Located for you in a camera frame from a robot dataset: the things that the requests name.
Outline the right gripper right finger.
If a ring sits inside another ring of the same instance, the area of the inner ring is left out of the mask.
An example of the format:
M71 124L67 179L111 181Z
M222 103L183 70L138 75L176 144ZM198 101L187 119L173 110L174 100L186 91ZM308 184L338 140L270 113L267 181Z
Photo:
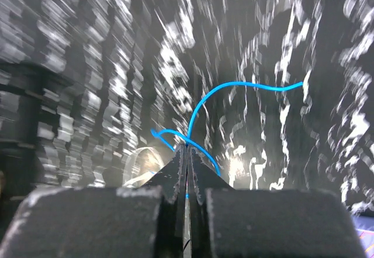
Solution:
M186 153L193 257L364 257L348 211L322 190L236 190Z

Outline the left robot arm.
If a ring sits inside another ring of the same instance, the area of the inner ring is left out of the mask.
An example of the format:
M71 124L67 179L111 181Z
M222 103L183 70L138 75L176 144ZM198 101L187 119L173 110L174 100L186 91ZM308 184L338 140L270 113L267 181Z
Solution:
M52 147L74 82L31 62L1 62L1 209L37 187L57 186Z

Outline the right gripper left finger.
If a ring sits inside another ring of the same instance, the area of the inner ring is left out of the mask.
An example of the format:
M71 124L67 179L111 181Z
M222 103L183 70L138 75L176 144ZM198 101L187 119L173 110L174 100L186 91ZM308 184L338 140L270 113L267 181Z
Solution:
M182 257L186 146L145 185L40 188L20 204L2 257Z

